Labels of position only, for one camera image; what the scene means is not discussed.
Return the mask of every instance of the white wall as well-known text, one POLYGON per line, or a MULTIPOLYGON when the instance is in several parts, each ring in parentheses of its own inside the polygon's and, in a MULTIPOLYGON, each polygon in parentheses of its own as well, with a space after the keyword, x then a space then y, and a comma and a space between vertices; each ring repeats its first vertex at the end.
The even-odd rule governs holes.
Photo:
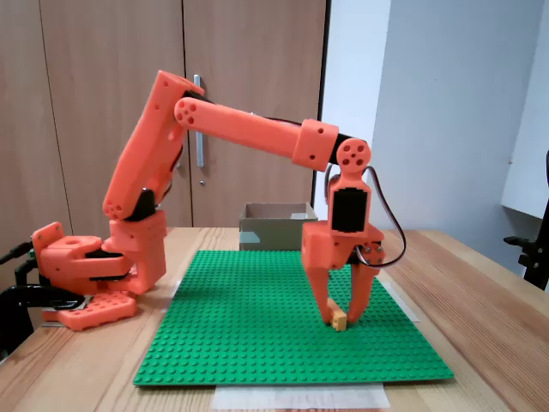
POLYGON ((528 95, 516 139, 513 163, 502 204, 539 218, 546 210, 549 189, 546 153, 549 150, 549 2, 543 7, 528 95))
MULTIPOLYGON (((389 8, 390 0, 333 0, 330 12, 322 121, 370 145, 389 8)), ((323 185, 324 173, 317 173, 315 211, 326 219, 323 185)))
MULTIPOLYGON (((500 205, 542 0, 393 0, 373 140, 397 218, 435 228, 519 273, 504 236, 537 221, 500 205)), ((371 220, 389 227, 383 209, 371 220)))

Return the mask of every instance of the metal handle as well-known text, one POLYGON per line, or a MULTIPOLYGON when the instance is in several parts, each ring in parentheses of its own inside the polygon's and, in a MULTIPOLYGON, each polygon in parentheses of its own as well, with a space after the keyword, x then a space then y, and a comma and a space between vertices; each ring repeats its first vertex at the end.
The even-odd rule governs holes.
MULTIPOLYGON (((194 83, 200 87, 200 75, 194 75, 194 83)), ((202 141, 202 133, 196 132, 196 165, 198 167, 204 167, 204 146, 202 141)))

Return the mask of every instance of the wooden cabinet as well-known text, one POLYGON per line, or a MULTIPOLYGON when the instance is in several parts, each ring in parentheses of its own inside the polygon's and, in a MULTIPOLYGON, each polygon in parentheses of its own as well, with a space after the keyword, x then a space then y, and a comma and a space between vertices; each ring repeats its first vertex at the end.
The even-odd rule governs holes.
MULTIPOLYGON (((52 221, 70 230, 39 4, 0 1, 0 254, 52 221)), ((0 266, 0 292, 19 262, 0 266)))
MULTIPOLYGON (((187 76, 212 101, 273 118, 317 118, 325 2, 184 0, 187 76)), ((310 202, 313 172, 289 159, 190 132, 193 222, 235 227, 246 203, 310 202)))
MULTIPOLYGON (((101 204, 158 70, 259 115, 316 118, 326 3, 317 0, 0 0, 3 250, 51 221, 106 237, 101 204)), ((245 202, 311 200, 312 171, 195 134, 169 226, 237 226, 245 202)))
MULTIPOLYGON (((180 0, 42 2, 45 55, 74 234, 108 237, 101 205, 159 69, 184 75, 180 0)), ((191 226, 189 162, 162 207, 191 226)))

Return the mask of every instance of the table surface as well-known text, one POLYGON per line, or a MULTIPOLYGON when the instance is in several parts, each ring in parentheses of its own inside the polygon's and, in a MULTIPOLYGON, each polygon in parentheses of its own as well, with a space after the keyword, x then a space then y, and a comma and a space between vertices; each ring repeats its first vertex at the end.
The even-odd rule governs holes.
MULTIPOLYGON (((401 247, 385 232, 389 256, 401 247)), ((549 297, 450 236, 408 231, 408 252, 379 275, 455 373, 385 385, 391 411, 549 410, 549 297)), ((132 380, 195 252, 238 249, 236 228, 176 228, 167 273, 139 314, 83 332, 41 327, 0 366, 2 411, 209 410, 214 388, 139 389, 132 380)))

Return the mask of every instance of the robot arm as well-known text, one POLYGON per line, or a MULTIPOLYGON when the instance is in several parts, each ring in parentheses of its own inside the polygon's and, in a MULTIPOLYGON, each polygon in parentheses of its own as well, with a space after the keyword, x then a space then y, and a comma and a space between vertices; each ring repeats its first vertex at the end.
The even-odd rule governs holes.
POLYGON ((110 219, 130 217, 143 188, 152 190, 155 203, 160 203, 187 130, 284 156, 319 171, 330 160, 335 163, 335 152, 347 138, 330 124, 309 119, 296 125, 263 118, 216 105, 203 94, 183 77, 159 72, 106 193, 103 210, 110 219))
MULTIPOLYGON (((36 257, 21 266, 19 277, 38 267, 41 277, 53 287, 93 294, 101 302, 103 294, 106 303, 120 294, 117 299, 126 302, 121 306, 112 303, 116 308, 103 302, 99 309, 87 309, 89 316, 80 316, 77 326, 70 326, 73 329, 132 316, 136 303, 126 294, 145 293, 166 273, 166 214, 156 205, 169 190, 185 132, 197 130, 287 157, 314 170, 323 171, 329 163, 341 167, 341 176, 327 185, 328 221, 304 225, 302 260, 324 322, 329 322, 332 314, 329 270, 352 265, 348 320, 356 322, 368 305, 379 268, 401 257, 381 264, 383 234, 369 223, 371 189, 362 179, 371 156, 366 142, 313 119, 291 124, 263 118, 216 105, 203 95, 204 90, 183 77, 159 72, 103 202, 111 219, 111 237, 102 241, 94 236, 65 236, 61 224, 52 223, 33 233, 36 257)), ((12 251, 8 258, 20 256, 27 247, 12 251)), ((70 319, 65 320, 61 321, 69 324, 70 319)))

